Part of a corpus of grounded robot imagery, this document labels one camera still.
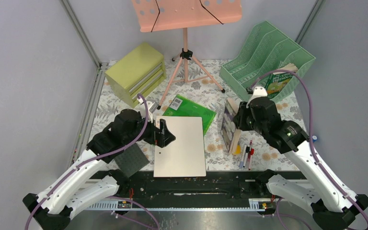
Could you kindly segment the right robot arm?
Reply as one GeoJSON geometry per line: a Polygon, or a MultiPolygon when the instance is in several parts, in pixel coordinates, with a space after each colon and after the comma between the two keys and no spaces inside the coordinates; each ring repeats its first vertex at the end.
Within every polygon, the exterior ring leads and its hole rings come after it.
{"type": "Polygon", "coordinates": [[[306,189],[280,174],[266,170],[257,178],[259,196],[271,194],[304,209],[323,230],[346,230],[359,210],[368,207],[368,197],[349,189],[311,150],[308,134],[294,121],[281,119],[265,88],[256,86],[247,102],[241,102],[233,122],[242,131],[255,131],[267,144],[291,160],[313,186],[306,189]]]}

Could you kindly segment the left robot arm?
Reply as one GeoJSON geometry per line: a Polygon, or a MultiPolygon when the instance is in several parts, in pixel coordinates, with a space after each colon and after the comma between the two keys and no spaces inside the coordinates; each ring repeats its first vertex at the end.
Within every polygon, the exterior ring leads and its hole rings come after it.
{"type": "Polygon", "coordinates": [[[29,193],[23,198],[30,211],[24,228],[28,229],[31,220],[35,220],[44,230],[63,230],[79,213],[101,199],[127,195],[128,176],[120,170],[110,170],[96,184],[82,191],[79,189],[136,142],[143,140],[164,148],[175,139],[164,119],[156,126],[149,113],[122,110],[92,138],[80,157],[54,183],[38,194],[29,193]]]}

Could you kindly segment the purple puzzle book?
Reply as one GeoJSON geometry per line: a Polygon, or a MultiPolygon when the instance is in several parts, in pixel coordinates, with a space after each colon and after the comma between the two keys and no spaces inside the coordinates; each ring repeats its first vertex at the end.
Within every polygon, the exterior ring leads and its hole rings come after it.
{"type": "Polygon", "coordinates": [[[237,112],[238,105],[232,98],[228,98],[225,101],[225,108],[220,133],[223,137],[223,141],[228,153],[233,155],[236,154],[239,138],[241,135],[241,130],[237,129],[236,125],[233,122],[233,119],[237,112]]]}

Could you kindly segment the green puzzle book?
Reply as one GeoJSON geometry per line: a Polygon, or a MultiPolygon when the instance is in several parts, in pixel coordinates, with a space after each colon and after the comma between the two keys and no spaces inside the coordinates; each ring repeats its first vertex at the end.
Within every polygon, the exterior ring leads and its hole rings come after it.
{"type": "Polygon", "coordinates": [[[278,71],[265,78],[264,88],[269,99],[279,102],[289,96],[298,83],[298,79],[293,74],[278,71]]]}

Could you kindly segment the green transparent folder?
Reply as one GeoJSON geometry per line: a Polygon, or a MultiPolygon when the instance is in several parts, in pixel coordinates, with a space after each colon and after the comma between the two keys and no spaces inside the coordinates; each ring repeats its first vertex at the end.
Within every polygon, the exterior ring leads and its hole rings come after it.
{"type": "Polygon", "coordinates": [[[216,112],[178,94],[167,107],[163,116],[200,117],[202,118],[203,135],[205,135],[216,116],[216,112]]]}

